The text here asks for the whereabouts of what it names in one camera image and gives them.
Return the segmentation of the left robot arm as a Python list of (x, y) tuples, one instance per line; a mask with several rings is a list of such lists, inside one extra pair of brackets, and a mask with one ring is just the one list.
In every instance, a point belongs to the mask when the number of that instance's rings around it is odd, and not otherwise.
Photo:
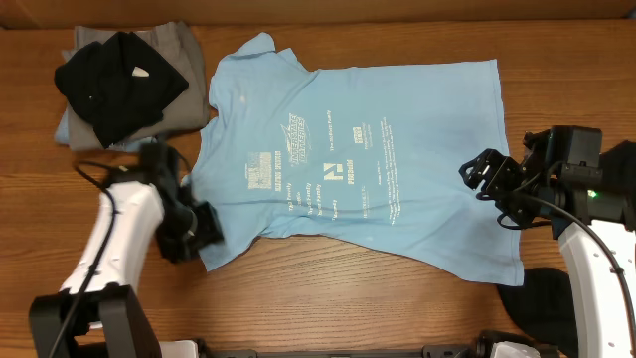
[(100, 191), (99, 210), (79, 263), (58, 293), (30, 307), (38, 356), (211, 356), (202, 339), (159, 341), (136, 294), (152, 242), (178, 264), (224, 238), (215, 209), (180, 180), (188, 165), (174, 147), (154, 142), (141, 146), (136, 164), (87, 179)]

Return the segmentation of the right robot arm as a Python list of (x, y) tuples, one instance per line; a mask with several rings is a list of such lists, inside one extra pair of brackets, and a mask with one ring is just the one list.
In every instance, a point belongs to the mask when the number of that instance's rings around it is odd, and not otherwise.
[(495, 203), (501, 227), (551, 227), (570, 274), (582, 353), (632, 357), (635, 204), (617, 182), (627, 170), (601, 144), (596, 128), (555, 126), (526, 133), (522, 162), (486, 149), (459, 173), (478, 199)]

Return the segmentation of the light blue printed t-shirt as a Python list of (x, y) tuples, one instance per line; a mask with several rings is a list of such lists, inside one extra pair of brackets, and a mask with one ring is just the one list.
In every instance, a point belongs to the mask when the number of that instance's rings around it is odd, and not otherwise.
[(207, 269), (305, 235), (523, 283), (519, 234), (459, 173), (509, 150), (496, 61), (309, 71), (262, 33), (219, 61), (209, 102), (190, 176), (223, 233)]

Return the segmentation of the black t-shirt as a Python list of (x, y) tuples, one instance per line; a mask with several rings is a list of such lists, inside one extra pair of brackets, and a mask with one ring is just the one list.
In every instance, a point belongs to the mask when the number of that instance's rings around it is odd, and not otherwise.
[[(635, 198), (635, 144), (623, 141), (600, 155), (604, 184)], [(556, 268), (528, 268), (521, 286), (497, 291), (512, 321), (528, 336), (578, 358), (578, 334), (569, 276)]]

